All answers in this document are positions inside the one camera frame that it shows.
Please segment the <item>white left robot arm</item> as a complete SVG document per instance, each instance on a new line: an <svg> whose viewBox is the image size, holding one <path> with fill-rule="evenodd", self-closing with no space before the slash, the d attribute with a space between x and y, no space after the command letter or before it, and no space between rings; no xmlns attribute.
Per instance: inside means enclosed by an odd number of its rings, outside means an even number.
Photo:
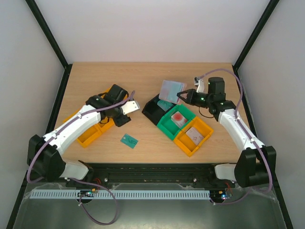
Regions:
<svg viewBox="0 0 305 229"><path fill-rule="evenodd" d="M94 170L83 161L65 161L62 156L68 147L85 131L111 119L117 127L131 120L129 113L137 111L140 106L120 86L114 84L109 91L91 96L85 105L57 129L40 137L34 135L29 140L27 163L27 181L31 180L31 171L40 175L35 181L45 179L48 182L59 178L76 179L91 182Z"/></svg>

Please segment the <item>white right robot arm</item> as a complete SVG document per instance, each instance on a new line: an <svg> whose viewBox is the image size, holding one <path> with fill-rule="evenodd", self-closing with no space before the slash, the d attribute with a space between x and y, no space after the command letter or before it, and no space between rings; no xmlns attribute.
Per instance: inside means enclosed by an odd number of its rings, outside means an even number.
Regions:
<svg viewBox="0 0 305 229"><path fill-rule="evenodd" d="M276 150L266 146L248 128L239 115L237 106L226 99L225 82L221 77L208 79L208 91L201 91L202 79L195 79L197 89L177 93L186 104L207 108L233 139L241 152L236 164L219 164L208 175L213 187L220 186L224 180L236 182L241 187L254 187L267 184L272 187L276 163Z"/></svg>

